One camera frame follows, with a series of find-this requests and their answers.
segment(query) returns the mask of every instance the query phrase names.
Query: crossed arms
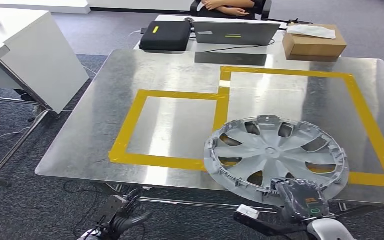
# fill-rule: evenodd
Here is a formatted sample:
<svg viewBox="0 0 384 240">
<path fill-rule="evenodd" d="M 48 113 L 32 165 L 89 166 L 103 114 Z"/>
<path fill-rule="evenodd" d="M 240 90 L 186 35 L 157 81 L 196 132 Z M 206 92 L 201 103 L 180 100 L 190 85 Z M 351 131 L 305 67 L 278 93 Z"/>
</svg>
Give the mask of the crossed arms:
<svg viewBox="0 0 384 240">
<path fill-rule="evenodd" d="M 249 15 L 244 9 L 250 9 L 255 4 L 252 0 L 202 0 L 202 3 L 209 11 L 218 10 L 232 16 Z"/>
</svg>

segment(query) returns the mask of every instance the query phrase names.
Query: black chair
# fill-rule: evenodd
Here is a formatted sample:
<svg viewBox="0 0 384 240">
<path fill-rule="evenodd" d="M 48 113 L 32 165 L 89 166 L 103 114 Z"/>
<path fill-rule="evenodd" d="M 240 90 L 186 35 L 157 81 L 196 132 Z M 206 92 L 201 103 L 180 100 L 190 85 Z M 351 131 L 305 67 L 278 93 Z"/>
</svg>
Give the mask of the black chair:
<svg viewBox="0 0 384 240">
<path fill-rule="evenodd" d="M 204 15 L 200 15 L 200 12 L 198 11 L 200 3 L 201 0 L 194 0 L 192 5 L 190 5 L 190 15 L 193 17 L 205 17 Z M 268 19 L 271 6 L 272 0 L 256 0 L 253 12 L 257 15 L 261 15 L 262 19 Z"/>
</svg>

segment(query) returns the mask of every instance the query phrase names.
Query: white cable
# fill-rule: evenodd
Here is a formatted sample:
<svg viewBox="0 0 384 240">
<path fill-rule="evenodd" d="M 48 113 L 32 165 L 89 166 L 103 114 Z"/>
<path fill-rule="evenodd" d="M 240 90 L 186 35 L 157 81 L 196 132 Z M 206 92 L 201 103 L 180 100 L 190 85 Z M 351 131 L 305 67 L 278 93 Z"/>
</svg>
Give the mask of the white cable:
<svg viewBox="0 0 384 240">
<path fill-rule="evenodd" d="M 35 122 L 44 114 L 44 113 L 46 113 L 46 112 L 49 112 L 49 111 L 51 111 L 51 112 L 72 112 L 73 110 L 61 110 L 61 111 L 55 111 L 55 110 L 51 110 L 51 109 L 46 109 L 46 110 L 44 110 L 43 112 L 41 112 L 39 115 L 37 115 L 37 117 L 36 117 L 36 120 L 34 120 L 34 122 L 33 122 L 33 124 L 35 124 Z M 25 128 L 23 128 L 23 129 L 21 129 L 20 131 L 17 131 L 17 132 L 10 132 L 10 133 L 6 133 L 6 134 L 4 134 L 4 135 L 0 135 L 0 138 L 2 138 L 2 137 L 5 137 L 5 136 L 8 136 L 8 135 L 12 135 L 12 134 L 20 134 L 20 133 L 22 133 L 24 130 L 27 130 L 27 129 L 29 129 L 30 127 L 25 127 Z"/>
<path fill-rule="evenodd" d="M 89 70 L 89 71 L 91 71 L 91 72 L 92 72 L 93 74 L 95 74 L 95 75 L 98 75 L 98 73 L 96 73 L 96 72 L 90 70 L 89 68 L 87 68 L 87 67 L 85 67 L 85 66 L 83 66 L 83 68 L 84 68 L 84 69 L 87 69 L 87 70 Z"/>
<path fill-rule="evenodd" d="M 141 32 L 141 30 L 131 32 L 131 33 L 128 35 L 127 40 L 129 40 L 129 38 L 130 38 L 133 34 L 135 34 L 135 33 L 140 33 L 140 32 Z"/>
<path fill-rule="evenodd" d="M 30 128 L 30 127 L 26 127 L 26 128 L 23 128 L 23 129 L 21 129 L 20 131 L 17 131 L 17 132 L 10 132 L 10 133 L 1 135 L 0 138 L 5 137 L 5 136 L 8 136 L 8 135 L 12 135 L 12 134 L 20 134 L 20 133 L 22 133 L 24 130 L 29 129 L 29 128 Z"/>
</svg>

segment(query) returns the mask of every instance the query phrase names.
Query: person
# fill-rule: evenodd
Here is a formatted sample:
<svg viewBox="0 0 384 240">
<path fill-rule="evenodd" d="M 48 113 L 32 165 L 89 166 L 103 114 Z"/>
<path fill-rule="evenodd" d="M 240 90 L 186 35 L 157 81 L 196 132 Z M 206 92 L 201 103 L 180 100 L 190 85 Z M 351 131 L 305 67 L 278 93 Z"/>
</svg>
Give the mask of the person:
<svg viewBox="0 0 384 240">
<path fill-rule="evenodd" d="M 200 17 L 254 20 L 256 0 L 202 0 Z"/>
</svg>

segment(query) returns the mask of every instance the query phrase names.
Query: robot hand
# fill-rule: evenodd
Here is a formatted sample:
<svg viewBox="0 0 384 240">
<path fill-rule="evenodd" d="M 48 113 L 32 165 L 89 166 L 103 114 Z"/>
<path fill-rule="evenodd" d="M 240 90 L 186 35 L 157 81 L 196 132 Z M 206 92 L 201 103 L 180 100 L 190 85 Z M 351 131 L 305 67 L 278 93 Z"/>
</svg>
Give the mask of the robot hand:
<svg viewBox="0 0 384 240">
<path fill-rule="evenodd" d="M 97 227 L 85 232 L 78 240 L 118 240 L 128 229 L 142 225 L 151 218 L 148 211 L 141 216 L 131 217 L 138 206 L 136 201 L 141 197 L 141 191 L 135 189 L 126 196 L 112 195 L 99 213 Z"/>
<path fill-rule="evenodd" d="M 272 179 L 276 189 L 284 201 L 282 217 L 292 227 L 285 227 L 259 219 L 257 210 L 241 205 L 233 215 L 235 221 L 262 233 L 265 236 L 284 236 L 287 234 L 306 232 L 311 240 L 354 240 L 347 228 L 329 215 L 328 202 L 322 190 L 311 180 L 294 178 Z"/>
</svg>

